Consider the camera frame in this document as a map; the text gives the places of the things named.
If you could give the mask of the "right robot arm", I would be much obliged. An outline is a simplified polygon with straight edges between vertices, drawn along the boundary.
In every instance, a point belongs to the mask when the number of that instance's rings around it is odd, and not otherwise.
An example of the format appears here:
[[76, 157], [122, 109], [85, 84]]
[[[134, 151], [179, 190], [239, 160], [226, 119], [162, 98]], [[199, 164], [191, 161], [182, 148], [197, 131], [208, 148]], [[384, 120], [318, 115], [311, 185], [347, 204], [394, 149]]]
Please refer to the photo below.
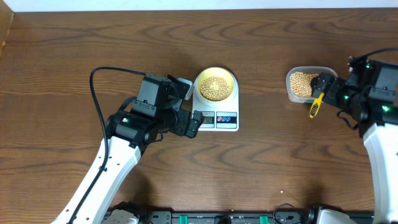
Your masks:
[[315, 99], [310, 115], [321, 103], [339, 108], [356, 121], [368, 152], [375, 198], [374, 223], [397, 222], [397, 65], [352, 58], [349, 78], [322, 73], [310, 82]]

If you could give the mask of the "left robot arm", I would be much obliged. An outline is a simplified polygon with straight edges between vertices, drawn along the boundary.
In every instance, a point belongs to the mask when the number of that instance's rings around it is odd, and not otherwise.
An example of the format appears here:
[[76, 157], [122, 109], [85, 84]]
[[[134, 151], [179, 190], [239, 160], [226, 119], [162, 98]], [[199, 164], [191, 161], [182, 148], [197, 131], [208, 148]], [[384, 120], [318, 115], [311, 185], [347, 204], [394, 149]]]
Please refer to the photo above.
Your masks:
[[88, 173], [55, 223], [101, 223], [116, 192], [149, 144], [167, 132], [195, 138], [204, 116], [182, 109], [194, 85], [184, 78], [146, 74], [139, 93], [106, 123], [105, 137]]

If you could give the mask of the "yellow measuring scoop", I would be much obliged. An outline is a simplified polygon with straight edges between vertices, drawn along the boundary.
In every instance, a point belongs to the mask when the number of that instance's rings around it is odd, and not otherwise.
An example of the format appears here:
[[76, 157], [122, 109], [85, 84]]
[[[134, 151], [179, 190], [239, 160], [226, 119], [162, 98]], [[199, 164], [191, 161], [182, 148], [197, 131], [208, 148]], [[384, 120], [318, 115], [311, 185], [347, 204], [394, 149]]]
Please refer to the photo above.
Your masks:
[[323, 97], [324, 97], [324, 92], [322, 92], [320, 96], [313, 101], [312, 106], [310, 108], [310, 114], [309, 114], [310, 118], [316, 117], [320, 109], [321, 103], [323, 102]]

